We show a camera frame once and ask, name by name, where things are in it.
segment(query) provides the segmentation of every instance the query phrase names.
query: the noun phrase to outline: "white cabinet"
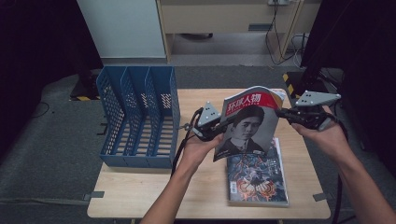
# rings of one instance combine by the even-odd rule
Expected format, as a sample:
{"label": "white cabinet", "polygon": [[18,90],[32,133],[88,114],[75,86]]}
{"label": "white cabinet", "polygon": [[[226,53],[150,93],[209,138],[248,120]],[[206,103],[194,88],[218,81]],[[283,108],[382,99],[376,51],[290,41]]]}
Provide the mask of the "white cabinet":
{"label": "white cabinet", "polygon": [[101,58],[165,58],[155,0],[78,0]]}

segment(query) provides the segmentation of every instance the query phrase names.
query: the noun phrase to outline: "wooden table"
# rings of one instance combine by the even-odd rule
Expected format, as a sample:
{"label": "wooden table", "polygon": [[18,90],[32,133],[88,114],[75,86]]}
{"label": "wooden table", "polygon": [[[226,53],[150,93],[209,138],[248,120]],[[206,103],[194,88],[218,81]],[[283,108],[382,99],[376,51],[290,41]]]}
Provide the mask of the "wooden table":
{"label": "wooden table", "polygon": [[[178,90],[180,124],[189,122],[193,112],[206,101],[218,110],[223,99],[242,90]],[[289,108],[288,99],[284,107]],[[180,130],[178,142],[184,138]],[[279,138],[284,173],[290,199],[288,208],[236,207],[227,202],[226,160],[213,162],[212,150],[200,166],[186,192],[177,218],[328,218],[327,201],[314,200],[322,193],[312,161],[303,138],[285,119],[276,128]],[[94,191],[104,191],[103,198],[92,198],[88,207],[90,217],[141,218],[162,192],[169,180],[169,170],[115,168],[103,164]]]}

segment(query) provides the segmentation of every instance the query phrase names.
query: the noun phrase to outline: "hand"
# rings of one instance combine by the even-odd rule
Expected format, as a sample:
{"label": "hand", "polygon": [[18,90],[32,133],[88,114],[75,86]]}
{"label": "hand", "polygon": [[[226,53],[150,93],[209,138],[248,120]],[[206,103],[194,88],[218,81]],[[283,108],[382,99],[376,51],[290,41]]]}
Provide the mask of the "hand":
{"label": "hand", "polygon": [[[332,114],[328,106],[323,106],[323,109]],[[339,124],[332,121],[325,130],[318,132],[317,130],[310,130],[303,125],[292,123],[297,133],[314,141],[324,153],[326,153],[332,160],[340,159],[340,156],[345,152],[345,148],[349,148],[347,139]]]}
{"label": "hand", "polygon": [[186,165],[195,172],[207,153],[216,147],[222,141],[223,137],[224,134],[221,133],[209,142],[203,142],[196,136],[190,138],[184,147],[183,157],[181,158],[179,166]]}

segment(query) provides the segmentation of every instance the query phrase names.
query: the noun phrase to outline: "magazine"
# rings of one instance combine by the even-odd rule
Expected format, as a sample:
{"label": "magazine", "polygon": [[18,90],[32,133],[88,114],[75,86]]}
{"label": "magazine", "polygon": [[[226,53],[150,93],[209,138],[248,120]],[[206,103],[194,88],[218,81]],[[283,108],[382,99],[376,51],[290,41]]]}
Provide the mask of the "magazine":
{"label": "magazine", "polygon": [[273,138],[267,155],[227,158],[230,205],[289,206],[279,141]]}
{"label": "magazine", "polygon": [[286,93],[254,86],[224,99],[220,122],[229,121],[213,161],[237,155],[265,155],[271,146]]}

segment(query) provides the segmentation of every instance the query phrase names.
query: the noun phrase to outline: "blue plastic file rack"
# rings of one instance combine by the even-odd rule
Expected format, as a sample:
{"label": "blue plastic file rack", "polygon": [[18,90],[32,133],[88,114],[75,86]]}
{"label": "blue plastic file rack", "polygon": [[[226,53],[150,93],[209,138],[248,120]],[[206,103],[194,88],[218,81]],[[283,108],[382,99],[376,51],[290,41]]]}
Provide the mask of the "blue plastic file rack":
{"label": "blue plastic file rack", "polygon": [[173,66],[105,66],[96,80],[107,119],[107,166],[172,168],[180,110]]}

